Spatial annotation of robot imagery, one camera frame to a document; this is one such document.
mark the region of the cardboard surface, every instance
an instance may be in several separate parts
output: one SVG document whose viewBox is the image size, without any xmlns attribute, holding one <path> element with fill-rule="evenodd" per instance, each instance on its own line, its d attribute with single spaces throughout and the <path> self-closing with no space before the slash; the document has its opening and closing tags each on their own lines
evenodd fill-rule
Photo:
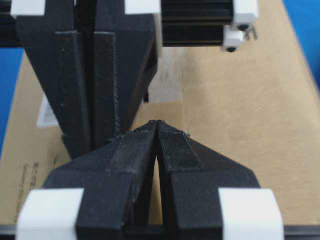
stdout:
<svg viewBox="0 0 320 240">
<path fill-rule="evenodd" d="M 251 168 L 273 189 L 286 225 L 320 224 L 318 93 L 282 1 L 259 2 L 259 40 L 238 52 L 164 48 L 155 103 L 141 106 L 133 128 L 166 120 Z M 42 95 L 25 58 L 0 160 L 0 224 L 14 223 L 29 189 L 69 161 L 60 129 L 36 126 Z M 157 176 L 151 223 L 161 222 Z"/>
</svg>

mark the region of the blue surface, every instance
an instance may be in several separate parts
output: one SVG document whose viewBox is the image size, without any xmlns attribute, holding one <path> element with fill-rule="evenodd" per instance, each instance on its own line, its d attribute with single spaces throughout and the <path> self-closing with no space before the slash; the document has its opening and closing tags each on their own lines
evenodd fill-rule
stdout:
<svg viewBox="0 0 320 240">
<path fill-rule="evenodd" d="M 22 54 L 22 48 L 0 48 L 0 155 Z"/>
<path fill-rule="evenodd" d="M 320 0 L 283 0 L 283 2 L 314 79 L 320 86 Z M 0 153 L 22 54 L 22 49 L 0 48 Z"/>
<path fill-rule="evenodd" d="M 283 0 L 314 79 L 320 86 L 320 0 Z"/>
</svg>

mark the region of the black screw head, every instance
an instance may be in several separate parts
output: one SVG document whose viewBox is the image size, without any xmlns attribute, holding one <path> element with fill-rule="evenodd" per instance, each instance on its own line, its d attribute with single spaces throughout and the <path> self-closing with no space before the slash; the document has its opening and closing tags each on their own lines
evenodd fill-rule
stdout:
<svg viewBox="0 0 320 240">
<path fill-rule="evenodd" d="M 229 53 L 233 53 L 234 51 L 236 51 L 237 49 L 235 47 L 228 47 L 226 49 Z"/>
<path fill-rule="evenodd" d="M 238 26 L 238 29 L 239 29 L 240 31 L 246 31 L 246 30 L 248 30 L 248 28 L 249 28 L 249 25 L 248 25 L 248 24 L 242 24 L 242 25 L 239 25 L 239 26 Z"/>
</svg>

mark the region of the black metal rail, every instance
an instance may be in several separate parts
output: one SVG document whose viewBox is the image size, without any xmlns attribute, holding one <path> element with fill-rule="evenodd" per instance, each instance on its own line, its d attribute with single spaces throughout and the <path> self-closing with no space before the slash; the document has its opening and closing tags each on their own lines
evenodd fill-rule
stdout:
<svg viewBox="0 0 320 240">
<path fill-rule="evenodd" d="M 223 25 L 233 19 L 232 0 L 162 0 L 161 6 L 164 47 L 221 46 Z M 22 47 L 10 8 L 11 0 L 0 0 L 0 48 Z M 94 18 L 87 7 L 78 13 Z"/>
</svg>

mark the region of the white bracket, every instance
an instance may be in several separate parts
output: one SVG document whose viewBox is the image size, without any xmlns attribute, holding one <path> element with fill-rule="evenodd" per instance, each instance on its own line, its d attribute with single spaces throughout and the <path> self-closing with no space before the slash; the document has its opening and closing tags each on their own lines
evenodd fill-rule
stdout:
<svg viewBox="0 0 320 240">
<path fill-rule="evenodd" d="M 160 0 L 124 0 L 125 14 L 153 14 L 158 57 L 162 56 L 162 15 Z"/>
<path fill-rule="evenodd" d="M 244 42 L 245 34 L 240 30 L 232 30 L 230 25 L 223 27 L 222 51 L 234 52 Z"/>
<path fill-rule="evenodd" d="M 16 240 L 77 240 L 83 193 L 83 188 L 31 191 L 18 217 Z"/>
<path fill-rule="evenodd" d="M 233 30 L 246 31 L 259 18 L 258 0 L 233 0 Z"/>
<path fill-rule="evenodd" d="M 12 0 L 10 14 L 17 16 L 44 16 L 46 0 Z"/>
<path fill-rule="evenodd" d="M 284 240 L 284 225 L 270 189 L 219 188 L 223 240 Z"/>
</svg>

